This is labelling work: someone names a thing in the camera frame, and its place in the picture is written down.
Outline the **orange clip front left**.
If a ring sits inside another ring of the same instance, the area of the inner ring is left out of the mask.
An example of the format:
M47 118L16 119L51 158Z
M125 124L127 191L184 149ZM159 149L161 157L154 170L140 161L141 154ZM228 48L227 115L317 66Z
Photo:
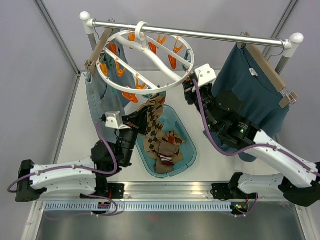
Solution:
M122 96L134 104L137 104L139 102L137 96L134 93L123 92Z

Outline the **metal clothes rack rail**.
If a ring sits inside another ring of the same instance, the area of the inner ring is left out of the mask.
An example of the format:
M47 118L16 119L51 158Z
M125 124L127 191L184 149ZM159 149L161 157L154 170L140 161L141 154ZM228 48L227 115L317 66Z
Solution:
M80 20L84 26L86 32L94 30L94 28L111 28L120 29L125 31L135 31L138 33L153 33L153 34L164 34L179 37L189 37L213 41L222 42L233 42L233 43L243 43L258 46L267 47L277 47L283 49L283 56L286 58L291 58L300 44L304 41L305 37L302 33L294 33L288 39L269 39L269 38L259 38L247 35L230 35L222 33L212 33L212 32L201 32L195 30L185 30L185 29L175 29L175 28L165 28L157 26L149 26L147 24L122 24L116 22L103 22L95 20L87 11L82 11L79 15Z

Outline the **teal clip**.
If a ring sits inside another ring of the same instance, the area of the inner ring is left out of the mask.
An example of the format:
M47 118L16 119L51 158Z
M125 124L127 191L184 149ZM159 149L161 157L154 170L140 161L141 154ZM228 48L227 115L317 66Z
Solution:
M155 94L154 93L147 93L147 94L143 94L142 97L144 99L151 99Z
M167 92L166 91L160 92L159 95L165 98L167 96Z

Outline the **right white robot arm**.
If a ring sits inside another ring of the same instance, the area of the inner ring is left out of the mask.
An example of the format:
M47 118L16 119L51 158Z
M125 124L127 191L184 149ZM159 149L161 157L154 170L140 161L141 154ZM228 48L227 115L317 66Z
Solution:
M284 148L264 130L240 115L242 103L232 91L212 96L212 84L198 85L196 75L183 83L185 100L195 105L213 147L224 156L246 153L275 169L274 175L235 172L229 183L213 184L215 199L284 198L302 207L320 199L320 164Z

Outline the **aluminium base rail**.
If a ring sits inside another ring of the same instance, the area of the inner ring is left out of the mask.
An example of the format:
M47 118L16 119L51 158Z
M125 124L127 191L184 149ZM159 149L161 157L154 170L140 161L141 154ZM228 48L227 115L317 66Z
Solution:
M32 189L42 199L84 199L107 197L114 200L124 198L170 199L174 197L209 198L215 200L260 199L268 201L287 200L294 186L276 175L261 178L246 176L239 181L226 182L103 182L88 180L67 183L33 184Z

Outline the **right beige clothes hanger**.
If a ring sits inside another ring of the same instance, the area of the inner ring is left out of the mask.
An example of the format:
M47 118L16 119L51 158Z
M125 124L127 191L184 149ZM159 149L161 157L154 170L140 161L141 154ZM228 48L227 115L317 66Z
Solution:
M267 82L272 85L273 91L281 94L279 105L282 109L284 109L288 105L294 105L297 102L298 96L294 91L284 93L287 85L255 45L238 43L237 47L239 49L244 47L249 52L255 63L259 66L263 74L266 76Z

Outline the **brown argyle sock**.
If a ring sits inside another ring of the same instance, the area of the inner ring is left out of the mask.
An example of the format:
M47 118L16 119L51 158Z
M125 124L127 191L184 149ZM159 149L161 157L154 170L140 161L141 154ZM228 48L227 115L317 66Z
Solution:
M162 142L167 142L175 146L176 151L172 156L174 163L177 163L184 159L181 145L185 143L185 140L173 130L168 132L160 132L156 136L151 136L144 139L144 151L147 152L152 159L156 159L159 153L159 146Z

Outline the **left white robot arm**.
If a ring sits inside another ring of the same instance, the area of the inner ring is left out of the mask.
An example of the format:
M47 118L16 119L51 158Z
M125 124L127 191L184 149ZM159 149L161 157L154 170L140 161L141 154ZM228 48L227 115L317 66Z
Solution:
M17 203L40 199L102 199L113 194L108 178L131 166L139 135L148 130L147 106L129 115L104 113L95 125L100 140L89 157L61 164L20 164L18 179L7 189Z

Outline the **left beige clothes hanger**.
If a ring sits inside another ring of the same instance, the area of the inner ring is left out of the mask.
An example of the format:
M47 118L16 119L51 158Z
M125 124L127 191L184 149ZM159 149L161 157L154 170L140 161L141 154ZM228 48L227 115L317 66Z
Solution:
M100 39L98 42L96 42L94 31L95 29L92 28L90 30L90 34L87 34L90 46L92 48L92 54L90 57L86 60L84 66L86 72L92 75L95 75L96 72L96 62L100 59L100 54L102 53L109 37L113 34L112 28L106 28L103 32L103 34L100 36Z

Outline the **teal long sleeve shirt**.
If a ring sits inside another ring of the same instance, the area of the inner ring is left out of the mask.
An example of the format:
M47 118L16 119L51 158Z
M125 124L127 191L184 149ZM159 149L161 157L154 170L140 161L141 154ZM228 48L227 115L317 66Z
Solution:
M240 115L275 137L290 110L281 108L281 93L277 92L266 74L245 46L235 45L212 87L211 94L232 91L243 103Z

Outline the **teal clip front left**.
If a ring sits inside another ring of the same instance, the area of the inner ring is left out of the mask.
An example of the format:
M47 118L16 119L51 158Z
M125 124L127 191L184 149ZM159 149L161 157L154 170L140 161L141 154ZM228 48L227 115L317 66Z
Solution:
M147 94L143 94L142 97L144 99L151 99L155 94L154 93L147 93Z

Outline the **beige orange argyle sock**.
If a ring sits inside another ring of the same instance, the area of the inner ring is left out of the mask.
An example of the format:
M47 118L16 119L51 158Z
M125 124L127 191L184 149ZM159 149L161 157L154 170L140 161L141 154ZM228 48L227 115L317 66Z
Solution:
M147 107L147 128L145 134L147 138L156 136L164 127L164 123L159 121L159 118L164 113L165 101L165 93L155 93L149 100L147 100L144 104L140 105L137 109L137 111L139 112L144 107Z

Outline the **beige clothes hanger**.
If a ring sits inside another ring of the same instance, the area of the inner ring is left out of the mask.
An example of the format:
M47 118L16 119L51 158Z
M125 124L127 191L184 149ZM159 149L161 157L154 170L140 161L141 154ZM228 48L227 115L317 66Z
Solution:
M287 85L255 45L238 43L237 47L239 49L244 47L249 52L255 63L259 66L263 74L266 76L267 82L272 85L273 91L281 94L279 105L282 109L284 109L288 105L294 105L297 102L298 96L294 91L284 93Z
M95 75L96 72L96 62L100 59L100 54L102 53L109 37L113 34L112 28L106 28L103 32L103 34L100 36L100 39L98 42L96 42L94 31L95 29L92 28L90 30L90 34L87 34L90 46L92 48L92 54L90 57L86 60L84 66L86 72L92 75Z

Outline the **blue denim garment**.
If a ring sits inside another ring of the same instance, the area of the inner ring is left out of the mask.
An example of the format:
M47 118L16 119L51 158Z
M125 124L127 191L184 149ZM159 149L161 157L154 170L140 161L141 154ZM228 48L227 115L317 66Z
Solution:
M102 52L98 60L102 64L101 71L106 70L107 77L112 82L132 89L136 87L135 78L129 70L125 69L122 75L118 75L116 61L110 55ZM123 96L122 91L109 86L101 78L96 66L94 70L95 72L89 72L85 79L87 102L93 123L96 124L106 112L119 111L124 116L124 108L130 101Z

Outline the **teal plastic basin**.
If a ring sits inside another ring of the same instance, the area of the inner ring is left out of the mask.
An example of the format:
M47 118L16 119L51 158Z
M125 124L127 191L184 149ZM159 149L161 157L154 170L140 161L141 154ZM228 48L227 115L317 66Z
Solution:
M197 158L196 147L176 111L168 105L163 110L158 119L162 130L155 136L139 136L136 141L146 171L161 179L184 172Z

